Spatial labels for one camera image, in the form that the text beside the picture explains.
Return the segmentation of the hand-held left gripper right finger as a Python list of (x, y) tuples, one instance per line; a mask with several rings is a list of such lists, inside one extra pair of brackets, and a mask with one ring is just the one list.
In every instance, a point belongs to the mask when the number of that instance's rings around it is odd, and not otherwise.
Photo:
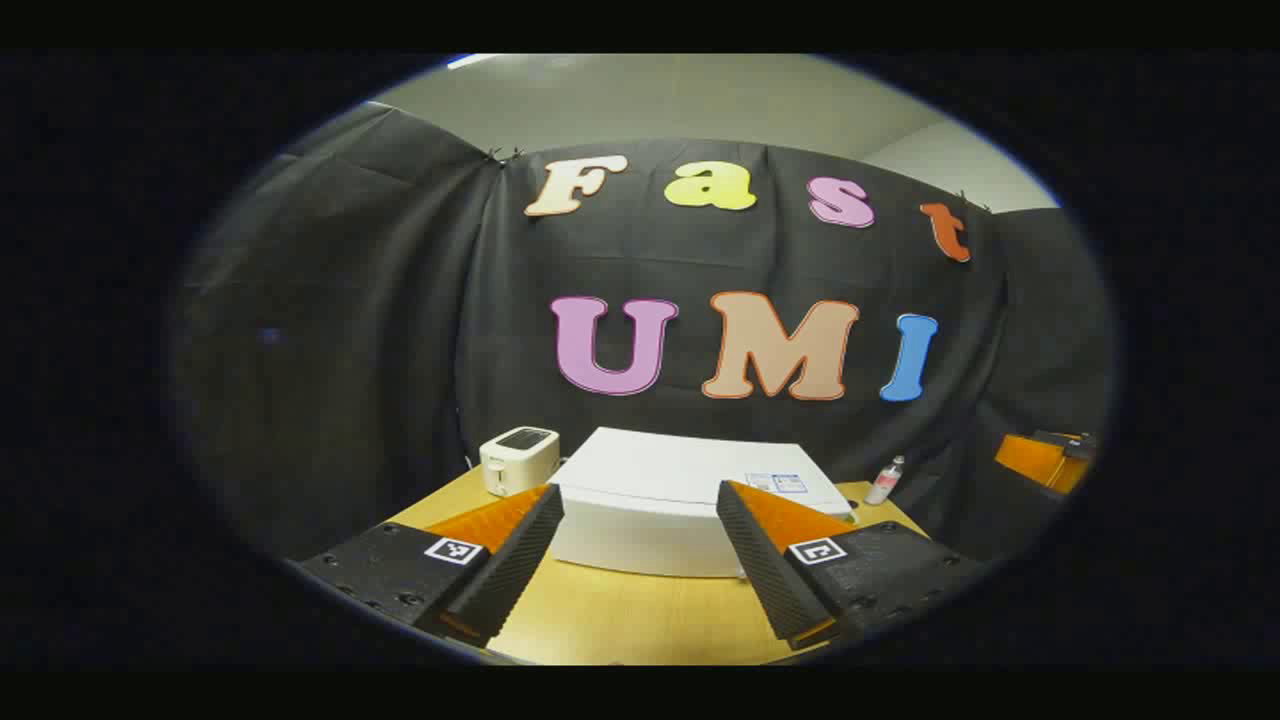
[(901, 523), (855, 527), (739, 482), (719, 484), (716, 512), (774, 635), (796, 651), (881, 635), (984, 569)]

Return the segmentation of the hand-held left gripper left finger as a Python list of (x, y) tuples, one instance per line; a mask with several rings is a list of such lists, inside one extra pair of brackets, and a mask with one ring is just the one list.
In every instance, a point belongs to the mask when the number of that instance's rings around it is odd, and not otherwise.
[(384, 521), (301, 562), (407, 626), (483, 648), (499, 635), (564, 515), (541, 484), (426, 528)]

